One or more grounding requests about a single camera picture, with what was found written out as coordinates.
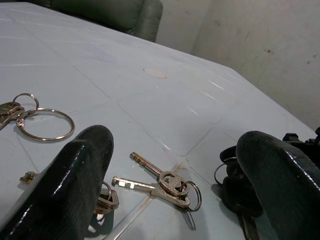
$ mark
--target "white wall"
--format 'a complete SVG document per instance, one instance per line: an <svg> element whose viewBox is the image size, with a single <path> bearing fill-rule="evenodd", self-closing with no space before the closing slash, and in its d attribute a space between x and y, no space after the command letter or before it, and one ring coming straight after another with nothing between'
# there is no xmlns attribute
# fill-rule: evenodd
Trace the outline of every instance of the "white wall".
<svg viewBox="0 0 320 240"><path fill-rule="evenodd" d="M235 69L320 126L319 0L212 0L192 54Z"/></svg>
<svg viewBox="0 0 320 240"><path fill-rule="evenodd" d="M211 0L161 0L158 44L191 53Z"/></svg>

